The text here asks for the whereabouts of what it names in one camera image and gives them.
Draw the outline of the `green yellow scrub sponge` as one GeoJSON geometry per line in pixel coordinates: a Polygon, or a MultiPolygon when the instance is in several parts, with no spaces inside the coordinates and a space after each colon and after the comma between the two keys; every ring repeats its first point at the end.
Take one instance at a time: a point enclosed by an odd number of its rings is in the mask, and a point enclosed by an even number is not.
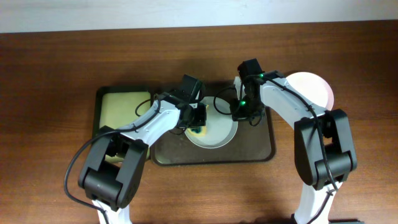
{"type": "Polygon", "coordinates": [[[188,117],[188,124],[184,132],[195,137],[202,137],[206,134],[206,115],[208,105],[198,103],[188,117]]]}

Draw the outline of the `pale blue plate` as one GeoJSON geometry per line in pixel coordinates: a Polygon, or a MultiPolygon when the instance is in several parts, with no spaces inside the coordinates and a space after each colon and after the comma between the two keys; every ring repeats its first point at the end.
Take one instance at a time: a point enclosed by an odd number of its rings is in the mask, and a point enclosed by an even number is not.
{"type": "Polygon", "coordinates": [[[202,137],[195,137],[185,133],[186,137],[194,145],[205,149],[216,149],[225,146],[234,138],[238,130],[238,122],[233,121],[231,115],[219,113],[214,107],[213,100],[213,96],[206,96],[201,101],[208,105],[206,134],[202,137]]]}

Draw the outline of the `pink plate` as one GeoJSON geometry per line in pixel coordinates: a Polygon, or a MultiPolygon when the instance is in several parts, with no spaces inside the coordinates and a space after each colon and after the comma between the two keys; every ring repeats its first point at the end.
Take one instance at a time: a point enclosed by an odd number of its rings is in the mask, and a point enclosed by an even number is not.
{"type": "Polygon", "coordinates": [[[332,109],[335,100],[333,90],[322,77],[310,72],[296,72],[288,75],[287,81],[316,105],[332,109]]]}

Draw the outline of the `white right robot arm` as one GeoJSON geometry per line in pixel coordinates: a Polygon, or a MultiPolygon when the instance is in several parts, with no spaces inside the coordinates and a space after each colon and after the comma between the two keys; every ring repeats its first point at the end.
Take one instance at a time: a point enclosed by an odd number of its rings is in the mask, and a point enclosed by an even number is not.
{"type": "Polygon", "coordinates": [[[251,123],[265,108],[294,130],[295,168],[303,182],[294,223],[329,223],[337,191],[357,167],[347,114],[314,103],[279,71],[265,72],[256,59],[243,61],[234,81],[233,121],[251,123]]]}

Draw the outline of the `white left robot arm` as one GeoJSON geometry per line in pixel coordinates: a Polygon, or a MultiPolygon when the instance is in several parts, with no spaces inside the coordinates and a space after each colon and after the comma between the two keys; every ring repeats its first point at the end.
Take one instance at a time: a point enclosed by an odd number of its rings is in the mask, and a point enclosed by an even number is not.
{"type": "Polygon", "coordinates": [[[184,75],[178,89],[156,96],[152,106],[118,129],[103,126],[83,145],[90,148],[78,185],[101,214],[101,223],[127,223],[122,215],[135,196],[148,149],[166,132],[205,125],[204,84],[184,75]]]}

